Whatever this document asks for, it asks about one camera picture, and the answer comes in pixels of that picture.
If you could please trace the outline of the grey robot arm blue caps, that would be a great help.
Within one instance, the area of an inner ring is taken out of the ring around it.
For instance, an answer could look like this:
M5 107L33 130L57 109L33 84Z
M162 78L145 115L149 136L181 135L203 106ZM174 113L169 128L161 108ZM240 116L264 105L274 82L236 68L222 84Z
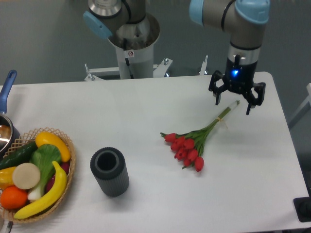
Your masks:
M268 0L190 2L189 16L193 22L231 35L225 72L215 71L208 87L216 102L220 102L223 92L230 91L242 95L249 109L262 104L265 83L255 83L253 78L269 11ZM160 26L146 12L145 1L90 0L83 19L95 35L115 47L122 79L155 76L154 44Z

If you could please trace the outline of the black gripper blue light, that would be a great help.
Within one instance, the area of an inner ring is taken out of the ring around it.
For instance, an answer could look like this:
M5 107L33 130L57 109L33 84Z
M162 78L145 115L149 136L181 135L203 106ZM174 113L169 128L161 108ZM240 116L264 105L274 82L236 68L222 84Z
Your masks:
M243 94L248 102L246 115L250 114L251 109L261 106L264 101L266 83L254 83L253 78L257 62L252 64L242 64L242 56L237 54L233 61L229 58L226 63L225 74L216 70L210 80L208 90L213 92L216 98L215 104L218 105L221 100L221 94L228 90L237 94ZM217 86L218 81L224 84Z

